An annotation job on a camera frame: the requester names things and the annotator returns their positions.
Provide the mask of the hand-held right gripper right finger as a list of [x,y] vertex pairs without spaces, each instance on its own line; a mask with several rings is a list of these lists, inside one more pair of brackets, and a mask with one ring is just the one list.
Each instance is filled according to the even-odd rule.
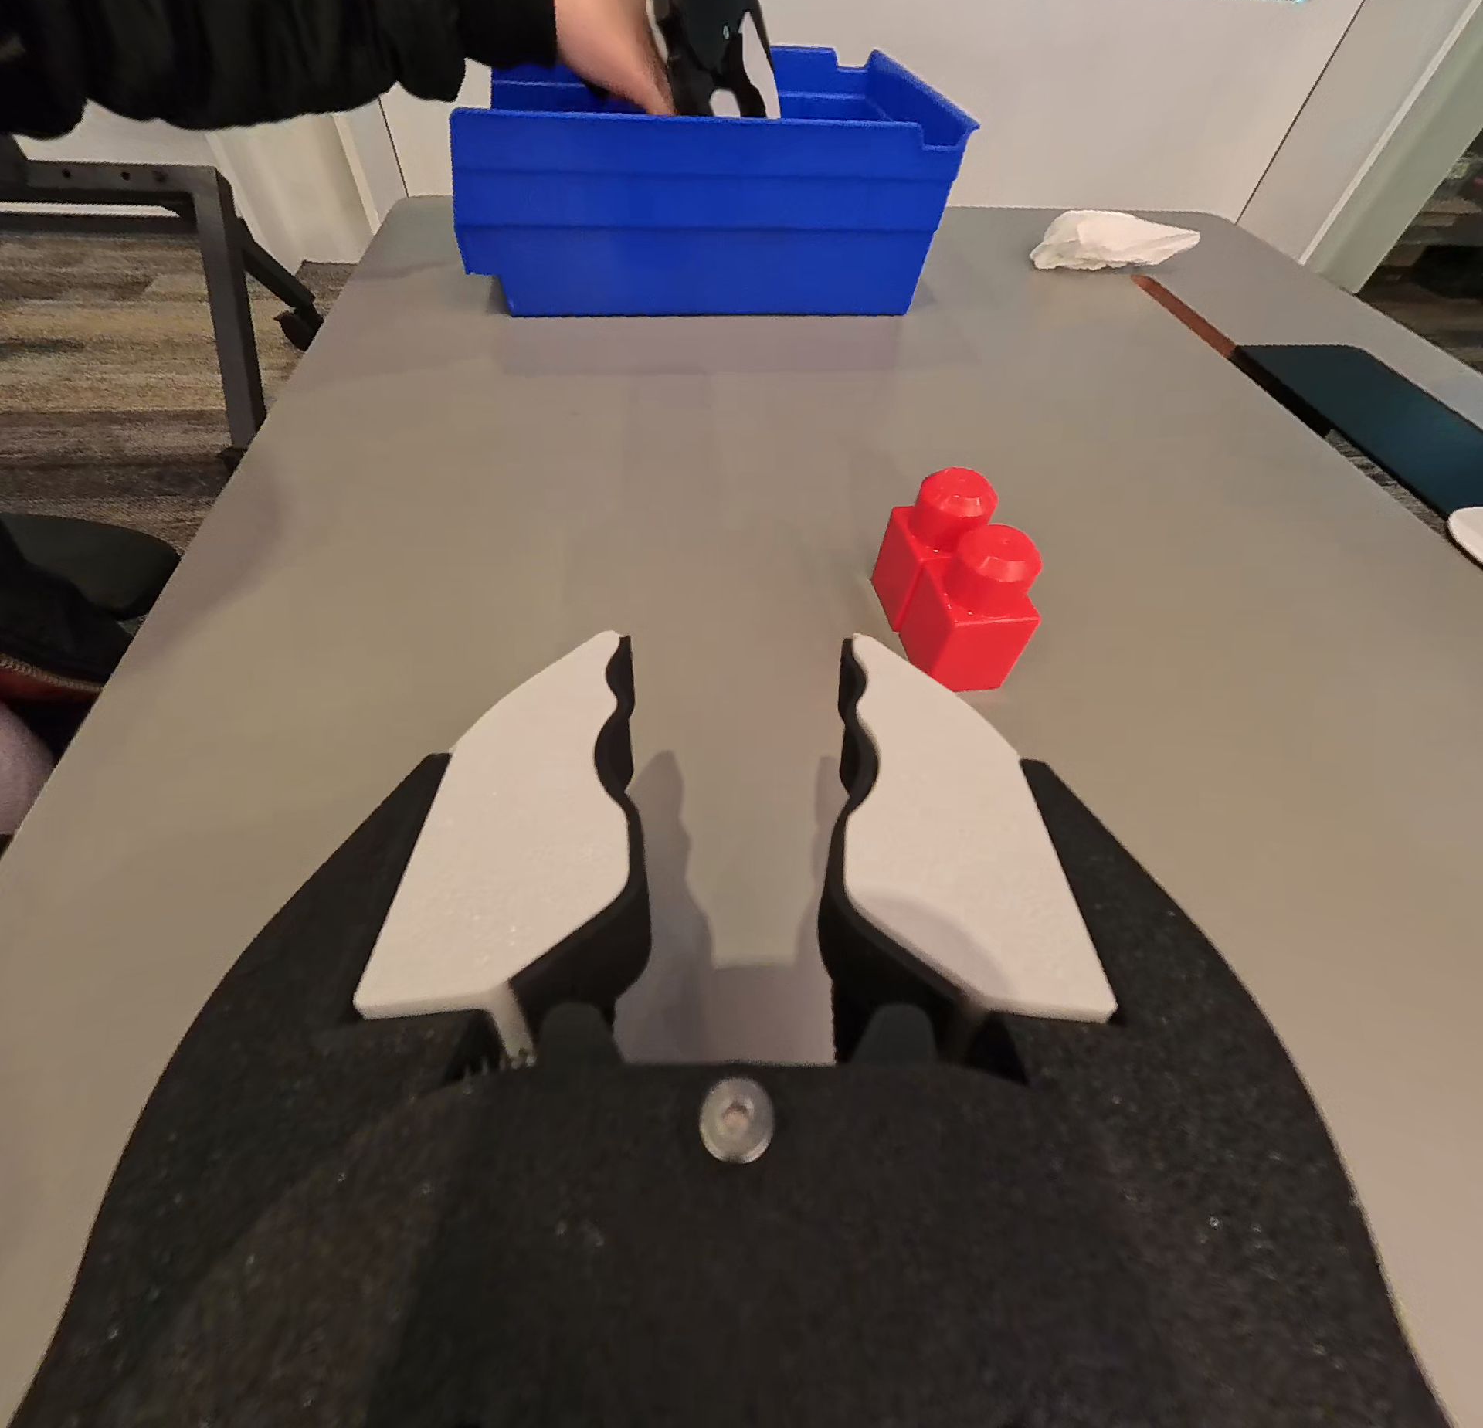
[[1107,1023],[1117,999],[1022,759],[883,642],[843,640],[845,806],[825,873],[843,992],[902,978],[950,1009]]

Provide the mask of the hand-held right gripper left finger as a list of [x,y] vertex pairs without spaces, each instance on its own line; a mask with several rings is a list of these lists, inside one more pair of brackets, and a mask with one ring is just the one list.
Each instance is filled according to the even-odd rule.
[[362,1018],[605,1024],[650,957],[633,640],[587,637],[454,743],[355,992]]

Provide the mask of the blue storage bin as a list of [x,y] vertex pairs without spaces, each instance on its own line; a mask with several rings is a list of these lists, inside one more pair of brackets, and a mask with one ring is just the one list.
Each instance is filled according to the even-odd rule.
[[513,317],[904,315],[978,122],[873,51],[775,46],[780,117],[646,117],[564,67],[450,117],[463,265]]

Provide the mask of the red mega block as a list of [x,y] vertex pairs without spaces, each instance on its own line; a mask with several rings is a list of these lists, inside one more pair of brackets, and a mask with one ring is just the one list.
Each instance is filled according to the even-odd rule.
[[931,472],[888,516],[871,585],[911,664],[956,694],[1006,683],[1041,613],[1037,543],[994,520],[999,494],[965,466]]

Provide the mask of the person's left hand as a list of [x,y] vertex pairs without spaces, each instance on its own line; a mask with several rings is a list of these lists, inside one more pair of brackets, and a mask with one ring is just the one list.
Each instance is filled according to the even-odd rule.
[[650,117],[673,117],[676,100],[650,0],[553,0],[558,60],[585,83]]

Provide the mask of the white cloth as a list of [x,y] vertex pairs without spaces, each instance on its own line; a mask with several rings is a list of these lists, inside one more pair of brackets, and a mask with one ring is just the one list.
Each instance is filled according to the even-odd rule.
[[1065,210],[1029,254],[1037,269],[1157,267],[1199,246],[1201,233],[1121,210]]

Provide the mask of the person's white garment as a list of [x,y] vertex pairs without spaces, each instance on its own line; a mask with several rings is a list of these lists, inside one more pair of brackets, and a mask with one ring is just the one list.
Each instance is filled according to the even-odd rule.
[[8,845],[57,764],[51,709],[39,701],[3,701],[3,842]]

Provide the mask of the dark tablet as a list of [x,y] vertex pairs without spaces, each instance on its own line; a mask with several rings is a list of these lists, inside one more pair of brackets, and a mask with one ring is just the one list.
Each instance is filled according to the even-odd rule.
[[1431,511],[1482,506],[1482,427],[1357,345],[1235,345],[1234,364],[1320,435],[1338,433]]

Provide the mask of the black metal table frame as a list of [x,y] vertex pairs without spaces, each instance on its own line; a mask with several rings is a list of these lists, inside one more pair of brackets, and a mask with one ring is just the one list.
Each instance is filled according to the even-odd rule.
[[255,241],[237,213],[229,180],[204,164],[34,160],[7,133],[3,196],[5,202],[105,209],[113,214],[160,209],[194,233],[232,432],[222,461],[232,472],[269,416],[247,279],[283,303],[276,321],[299,352],[310,350],[324,315],[314,293]]

